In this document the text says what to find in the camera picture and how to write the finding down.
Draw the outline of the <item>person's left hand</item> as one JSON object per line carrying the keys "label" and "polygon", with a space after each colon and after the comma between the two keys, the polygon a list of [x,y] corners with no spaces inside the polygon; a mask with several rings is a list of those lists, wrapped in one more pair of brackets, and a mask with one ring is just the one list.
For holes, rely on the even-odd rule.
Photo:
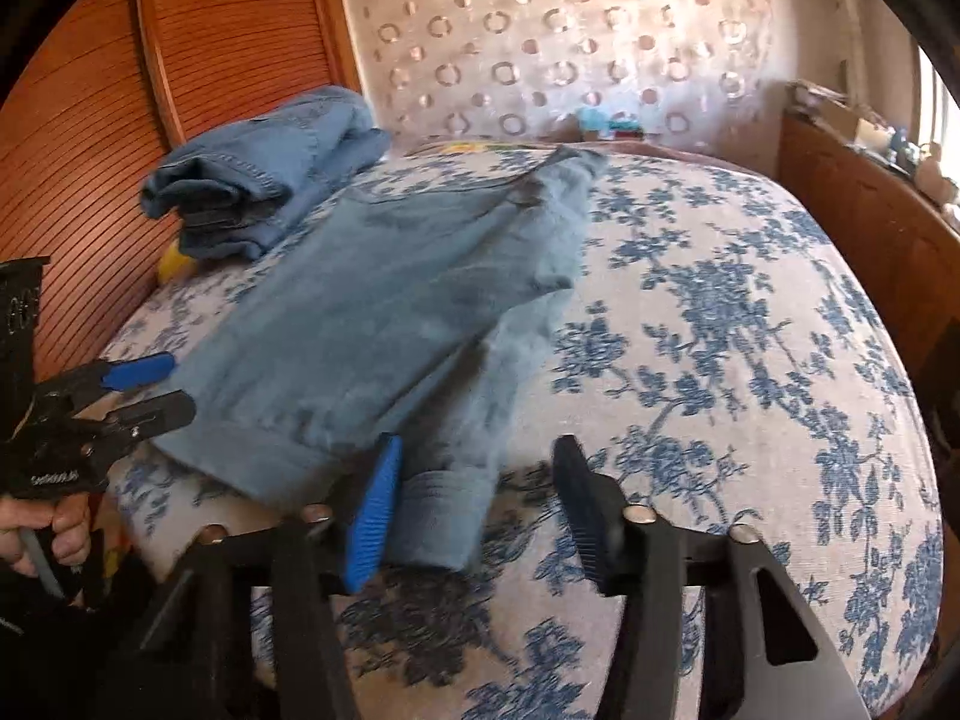
{"label": "person's left hand", "polygon": [[52,500],[21,500],[3,496],[0,504],[2,562],[18,574],[32,577],[36,567],[21,539],[21,530],[53,533],[52,554],[62,566],[81,566],[91,550],[89,502],[86,493]]}

